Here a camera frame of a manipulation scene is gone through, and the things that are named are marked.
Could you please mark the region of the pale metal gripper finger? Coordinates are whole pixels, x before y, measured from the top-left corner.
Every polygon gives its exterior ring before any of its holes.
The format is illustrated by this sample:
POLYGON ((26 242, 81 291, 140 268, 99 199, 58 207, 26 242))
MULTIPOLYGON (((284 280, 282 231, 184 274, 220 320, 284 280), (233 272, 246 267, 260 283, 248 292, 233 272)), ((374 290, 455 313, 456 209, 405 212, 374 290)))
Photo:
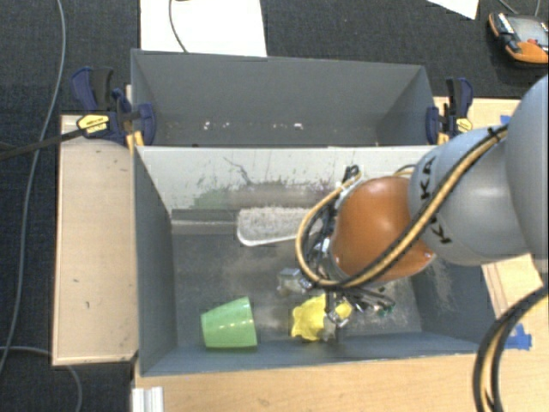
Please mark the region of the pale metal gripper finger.
POLYGON ((329 313, 329 343, 338 342, 339 333, 347 323, 348 319, 342 318, 337 312, 329 313))

